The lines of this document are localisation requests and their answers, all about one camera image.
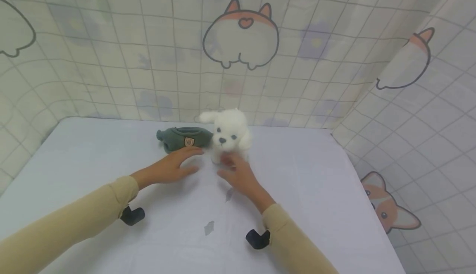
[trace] stuffed toy dog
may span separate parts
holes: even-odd
[[[245,114],[238,109],[222,112],[203,112],[199,116],[201,123],[214,123],[211,160],[220,163],[223,152],[237,152],[244,160],[248,160],[251,148],[251,133]]]

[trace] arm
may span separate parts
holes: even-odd
[[[200,154],[200,148],[180,149],[17,231],[0,243],[0,273],[38,273],[69,247],[96,236],[116,221],[139,190],[195,173],[197,167],[179,167],[185,159]]]
[[[250,164],[238,155],[229,155],[223,162],[235,165],[236,169],[234,172],[219,170],[218,175],[247,196],[263,215],[264,225],[271,233],[271,251],[289,273],[338,274],[326,256],[259,184]]]

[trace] green shoe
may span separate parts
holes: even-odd
[[[205,148],[209,145],[212,136],[212,133],[201,127],[172,127],[157,131],[157,140],[164,143],[164,150],[167,153],[186,146]]]

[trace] small tag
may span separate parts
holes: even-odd
[[[192,139],[192,138],[185,138],[185,141],[184,141],[184,144],[185,146],[189,147],[189,146],[193,146],[195,144],[195,139]]]

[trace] white surface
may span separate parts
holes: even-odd
[[[0,239],[165,155],[155,133],[168,122],[68,118],[53,131],[0,198]],[[251,127],[250,164],[276,201],[340,274],[403,274],[344,150],[328,131]],[[209,154],[183,183],[151,186],[131,202],[146,218],[116,221],[73,246],[42,274],[284,273],[269,249],[245,240],[263,232],[260,215],[216,175]],[[214,221],[214,231],[204,226]]]

